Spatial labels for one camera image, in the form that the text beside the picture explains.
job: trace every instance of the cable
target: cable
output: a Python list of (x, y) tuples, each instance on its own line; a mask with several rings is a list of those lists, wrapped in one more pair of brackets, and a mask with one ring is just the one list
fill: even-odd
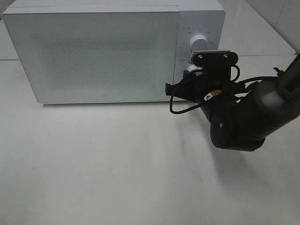
[(181, 80), (178, 85), (174, 88), (173, 92), (172, 92), (172, 95), (171, 95), (171, 98), (170, 98), (170, 112), (173, 113), (173, 114), (183, 114), (183, 113), (187, 113), (193, 109), (197, 109), (197, 108), (200, 108), (201, 106), (204, 105), (205, 102), (203, 102), (202, 104), (197, 104), (197, 105), (194, 105), (192, 107), (189, 107), (187, 109), (184, 109), (184, 110), (181, 110), (181, 111), (174, 111), (173, 110), (173, 98), (174, 98), (174, 95), (175, 95), (175, 92), (176, 90), (178, 89), (178, 87), (186, 82), (189, 82), (190, 80), (197, 80), (199, 77), (194, 77), (192, 79), (188, 79), (188, 80)]
[(198, 73), (198, 72), (203, 72), (203, 69), (193, 70), (190, 74), (195, 74), (195, 73)]
[(277, 76), (257, 76), (257, 77), (249, 78), (249, 79), (246, 79), (243, 81), (239, 81), (238, 83), (248, 83), (248, 82), (252, 82), (252, 81), (270, 81), (275, 78), (278, 78), (278, 77)]
[(231, 82), (235, 82), (240, 77), (240, 68), (237, 65), (233, 65), (232, 67), (236, 68), (236, 70), (238, 71), (236, 77), (231, 81)]

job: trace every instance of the microwave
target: microwave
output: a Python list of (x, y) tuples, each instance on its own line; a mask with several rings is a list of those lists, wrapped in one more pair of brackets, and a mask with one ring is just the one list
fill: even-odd
[(2, 14), (42, 104), (168, 101), (224, 17), (217, 0), (16, 0)]

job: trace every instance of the black robotic arm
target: black robotic arm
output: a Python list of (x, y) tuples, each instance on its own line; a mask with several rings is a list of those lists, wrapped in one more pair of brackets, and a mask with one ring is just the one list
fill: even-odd
[[(178, 84), (165, 84), (165, 92), (171, 96), (170, 111), (174, 114), (202, 109), (216, 147), (254, 151), (262, 146), (266, 136), (300, 114), (300, 55), (285, 72), (274, 68), (277, 76), (239, 82), (237, 61), (237, 54), (230, 51), (193, 52), (190, 62), (200, 69), (185, 71)], [(233, 80), (232, 67), (238, 71)], [(197, 105), (177, 112), (173, 110), (173, 97)]]

